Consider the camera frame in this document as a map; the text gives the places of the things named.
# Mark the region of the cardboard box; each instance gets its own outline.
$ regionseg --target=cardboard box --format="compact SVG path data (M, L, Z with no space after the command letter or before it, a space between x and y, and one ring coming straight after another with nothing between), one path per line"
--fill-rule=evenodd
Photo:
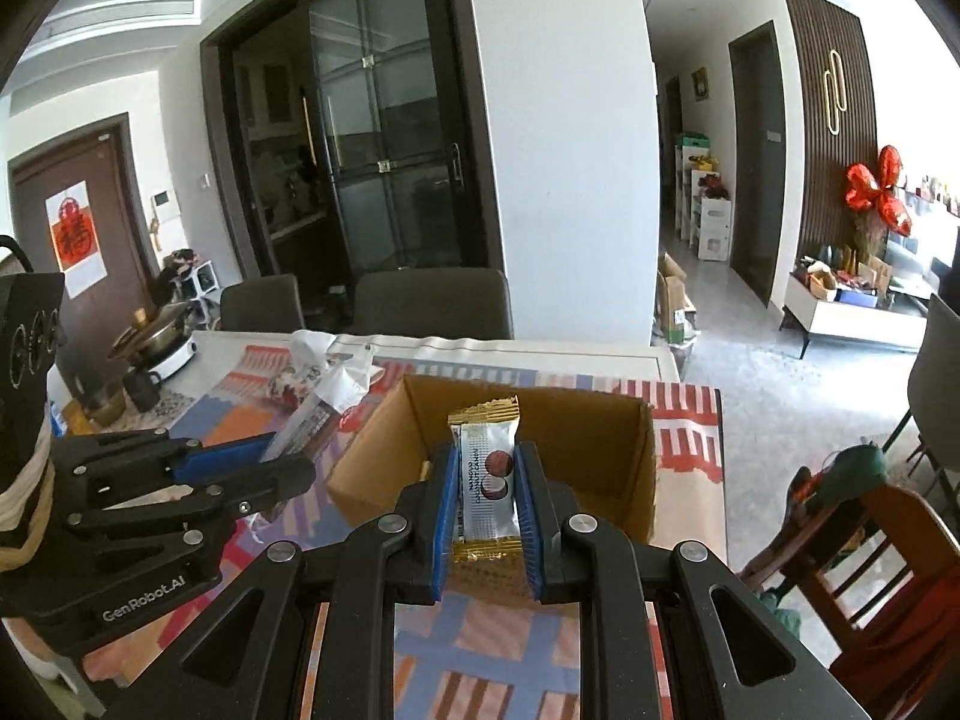
M664 252L656 266L656 307L666 343L683 343L683 316L686 309L686 274Z
M331 500L352 527L392 511L430 450L450 440L450 412L511 395L520 399L517 440L536 442L547 478L570 485L582 511L648 543L656 478L650 407L584 389L406 375L337 463L328 480Z

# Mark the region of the picture frame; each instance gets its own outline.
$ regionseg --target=picture frame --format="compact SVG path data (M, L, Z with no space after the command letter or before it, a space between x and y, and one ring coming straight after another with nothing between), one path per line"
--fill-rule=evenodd
M710 85L707 79L707 68L700 68L693 71L693 95L699 103L702 100L709 100Z

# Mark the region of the black cup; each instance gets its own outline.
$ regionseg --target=black cup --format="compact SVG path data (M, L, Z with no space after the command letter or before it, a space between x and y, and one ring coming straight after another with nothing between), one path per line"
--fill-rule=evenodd
M131 368L123 376L126 389L139 413L147 413L160 403L160 374L155 370Z

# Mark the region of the wooden door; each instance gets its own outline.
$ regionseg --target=wooden door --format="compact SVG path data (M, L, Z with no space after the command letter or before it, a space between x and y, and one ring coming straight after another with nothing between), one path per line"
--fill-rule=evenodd
M736 110L736 218L731 266L764 303L784 218L786 117L776 33L763 25L730 45Z
M666 82L664 116L666 121L661 131L666 136L666 142L661 137L661 165L664 166L664 199L671 205L677 201L677 168L674 160L674 146L677 136L683 132L683 102L680 100L680 79L673 76Z
M56 255L47 200L85 185L94 235L92 239L83 235L74 256L99 251L107 275L73 298L64 292L61 347L56 351L56 366L80 402L85 394L94 394L123 375L126 362L108 361L107 354L130 326L133 312L141 306L152 308L148 271L131 223L133 204L124 178L120 137L120 130L111 128L55 146L18 166L11 182L16 237L37 271L61 271L59 263L69 262L69 257ZM75 206L70 213L76 213Z

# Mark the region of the wall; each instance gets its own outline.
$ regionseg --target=wall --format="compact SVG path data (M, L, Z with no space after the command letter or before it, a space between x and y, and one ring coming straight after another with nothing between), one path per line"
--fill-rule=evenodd
M806 117L799 252L810 254L824 244L837 247L853 242L853 215L841 199L848 189L847 167L874 165L877 160L877 105L860 20L826 0L786 0L786 4L800 51ZM843 113L834 110L836 101L829 111L824 102L824 73L833 50L842 57Z
M473 9L517 336L648 343L659 158L641 1Z
M781 223L779 258L776 263L772 305L784 304L786 281L793 266L803 209L803 93L800 90L800 65L797 44L793 37L785 0L722 0L716 7L697 18L704 19L702 37L691 41L681 52L659 55L656 74L659 88L673 76L680 78L683 99L683 128L704 132L710 138L713 156L720 160L723 182L730 190L736 213L736 111L733 105L733 69L730 44L738 37L769 22L776 30L776 47L781 57L784 78L784 110L786 112L786 177L784 181L784 218ZM709 99L697 101L693 95L690 74L707 68Z
M874 77L877 143L896 146L911 186L936 175L957 196L960 66L914 0L838 4L860 17Z
M126 76L85 86L9 117L3 122L4 141L0 143L4 162L65 132L124 113L130 120L136 191L144 209L144 218L152 218L150 198L172 186L160 123L157 73ZM4 183L0 184L0 190L3 190L0 191L0 230L13 232L6 166L3 173ZM160 242L163 250L155 252L158 262L170 251L186 246L184 228L179 220L162 225Z
M160 71L163 136L187 237L200 257L213 261L220 286L228 287L240 281L240 269L213 179L200 51L196 45L191 49L177 50Z

